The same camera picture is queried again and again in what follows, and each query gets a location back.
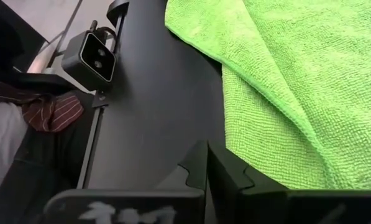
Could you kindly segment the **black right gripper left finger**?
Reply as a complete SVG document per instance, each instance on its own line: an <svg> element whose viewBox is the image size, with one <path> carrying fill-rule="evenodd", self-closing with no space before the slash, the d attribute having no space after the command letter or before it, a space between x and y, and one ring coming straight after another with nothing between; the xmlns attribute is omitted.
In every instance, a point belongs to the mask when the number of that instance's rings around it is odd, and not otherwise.
<svg viewBox="0 0 371 224"><path fill-rule="evenodd" d="M156 187L66 190L46 204L44 223L203 223L207 164L208 144L198 141Z"/></svg>

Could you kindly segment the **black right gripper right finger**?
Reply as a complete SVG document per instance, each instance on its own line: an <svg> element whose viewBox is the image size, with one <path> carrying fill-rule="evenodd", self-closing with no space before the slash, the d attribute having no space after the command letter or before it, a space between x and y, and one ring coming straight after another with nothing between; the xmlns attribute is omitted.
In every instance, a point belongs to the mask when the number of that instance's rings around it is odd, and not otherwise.
<svg viewBox="0 0 371 224"><path fill-rule="evenodd" d="M219 223L371 223L371 190L291 190L225 147L209 143L208 149Z"/></svg>

